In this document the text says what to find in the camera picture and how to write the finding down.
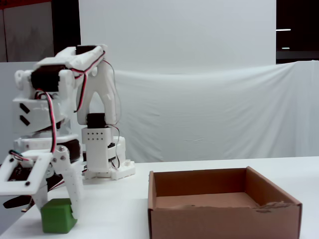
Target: wire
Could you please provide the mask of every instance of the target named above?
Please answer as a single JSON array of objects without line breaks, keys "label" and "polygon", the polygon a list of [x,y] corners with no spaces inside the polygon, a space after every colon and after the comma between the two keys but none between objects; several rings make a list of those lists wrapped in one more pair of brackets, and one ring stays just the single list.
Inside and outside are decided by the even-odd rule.
[{"label": "wire", "polygon": [[20,154],[19,152],[15,151],[13,149],[9,150],[9,154],[13,155],[16,160],[29,161],[29,159],[24,158],[22,154]]},{"label": "wire", "polygon": [[75,79],[79,79],[81,76],[84,76],[83,78],[83,84],[82,84],[82,88],[81,88],[81,94],[80,94],[80,99],[79,99],[79,104],[78,107],[76,108],[76,110],[74,111],[75,113],[78,112],[83,104],[83,96],[84,96],[84,91],[85,91],[85,86],[86,86],[86,81],[87,81],[87,72],[92,68],[92,66],[94,66],[94,64],[96,62],[98,62],[100,60],[101,57],[103,57],[105,55],[105,51],[103,51],[103,53],[98,57],[98,59],[96,59],[86,70],[82,71],[82,70],[78,70],[75,68],[71,68],[71,71],[80,73],[80,75],[76,76]]},{"label": "wire", "polygon": [[58,182],[58,183],[55,184],[53,187],[51,187],[51,188],[49,189],[49,191],[55,189],[56,187],[62,185],[63,183],[65,183],[64,179],[62,179],[60,182]]},{"label": "wire", "polygon": [[41,96],[45,96],[46,101],[48,102],[48,108],[49,108],[49,114],[50,114],[50,121],[52,124],[52,146],[51,146],[51,153],[54,153],[55,147],[56,147],[56,124],[55,124],[55,118],[54,118],[54,111],[53,111],[53,102],[51,95],[48,92],[45,92],[41,89],[38,89],[38,91],[42,92],[40,95],[38,95],[38,92],[35,94],[36,99],[41,99]]},{"label": "wire", "polygon": [[112,71],[113,71],[113,79],[114,79],[114,85],[115,85],[115,87],[116,87],[116,82],[115,82],[115,70],[114,70],[114,68],[113,68],[113,66],[111,65],[110,62],[108,62],[108,61],[106,61],[106,60],[104,60],[104,59],[103,59],[103,61],[106,62],[106,63],[112,68]]},{"label": "wire", "polygon": [[112,166],[113,166],[114,168],[119,168],[119,167],[120,167],[120,160],[119,160],[119,157],[118,157],[118,151],[117,151],[117,149],[118,149],[118,143],[119,143],[119,141],[120,141],[120,130],[119,130],[119,128],[115,127],[114,125],[110,125],[110,126],[112,126],[113,128],[116,128],[116,129],[118,130],[118,132],[119,132],[118,141],[116,142],[116,145],[115,145],[116,158],[117,158],[118,163],[119,163],[118,167],[115,167],[114,163],[111,162],[111,163],[112,163]]},{"label": "wire", "polygon": [[115,87],[115,89],[113,89],[113,87],[112,87],[112,90],[113,90],[113,93],[114,93],[115,101],[116,101],[116,99],[118,99],[118,100],[119,100],[119,103],[120,103],[120,114],[119,114],[119,118],[117,119],[116,123],[114,124],[114,125],[116,125],[116,124],[120,121],[121,116],[122,116],[121,99],[120,99],[120,97],[119,97],[119,95],[118,95],[118,93],[117,93],[117,89],[116,89],[115,70],[114,70],[113,66],[112,66],[108,61],[106,61],[106,60],[104,60],[104,59],[103,59],[103,61],[106,62],[106,63],[112,68],[112,71],[113,71],[113,79],[114,79],[114,87]]}]

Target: table surface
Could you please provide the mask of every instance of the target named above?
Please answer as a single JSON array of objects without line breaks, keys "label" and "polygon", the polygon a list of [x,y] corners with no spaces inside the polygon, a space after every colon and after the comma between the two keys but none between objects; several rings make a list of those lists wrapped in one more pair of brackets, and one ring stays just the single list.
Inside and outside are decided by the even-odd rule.
[{"label": "table surface", "polygon": [[[138,163],[136,175],[110,181],[84,181],[85,198],[81,217],[64,235],[44,234],[40,212],[32,207],[1,239],[148,239],[149,172],[199,169],[242,168],[251,166],[301,201],[301,239],[319,235],[319,157],[237,159],[191,162]],[[49,193],[49,199],[68,197],[65,187]]]}]

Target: cardboard box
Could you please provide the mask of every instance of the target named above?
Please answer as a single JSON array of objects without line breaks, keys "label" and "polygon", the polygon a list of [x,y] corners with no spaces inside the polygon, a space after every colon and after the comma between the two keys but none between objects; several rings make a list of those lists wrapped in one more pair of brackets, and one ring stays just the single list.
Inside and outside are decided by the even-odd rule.
[{"label": "cardboard box", "polygon": [[302,204],[250,167],[150,173],[151,239],[298,239]]}]

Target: green cube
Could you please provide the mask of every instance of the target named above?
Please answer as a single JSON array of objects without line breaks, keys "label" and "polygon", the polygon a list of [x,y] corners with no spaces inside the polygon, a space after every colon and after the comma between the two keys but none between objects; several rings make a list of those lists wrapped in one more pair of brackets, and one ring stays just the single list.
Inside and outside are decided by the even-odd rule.
[{"label": "green cube", "polygon": [[68,233],[78,221],[72,216],[71,200],[56,198],[41,208],[44,233]]}]

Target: robotic arm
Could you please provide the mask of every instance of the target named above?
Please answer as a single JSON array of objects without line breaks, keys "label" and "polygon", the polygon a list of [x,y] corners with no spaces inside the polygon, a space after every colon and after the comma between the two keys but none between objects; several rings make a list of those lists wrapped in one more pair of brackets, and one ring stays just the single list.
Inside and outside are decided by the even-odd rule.
[{"label": "robotic arm", "polygon": [[[79,217],[83,153],[78,135],[69,128],[74,112],[79,124],[87,125],[82,129],[85,177],[120,179],[135,174],[134,162],[125,158],[125,139],[112,132],[120,117],[119,98],[106,52],[106,45],[68,47],[36,63],[33,71],[16,72],[20,93],[13,100],[13,128],[22,137],[15,140],[14,149],[21,153],[13,151],[0,167],[0,195],[31,195],[41,209],[48,201],[46,178],[61,174],[72,215]],[[94,92],[105,113],[89,113]]]}]

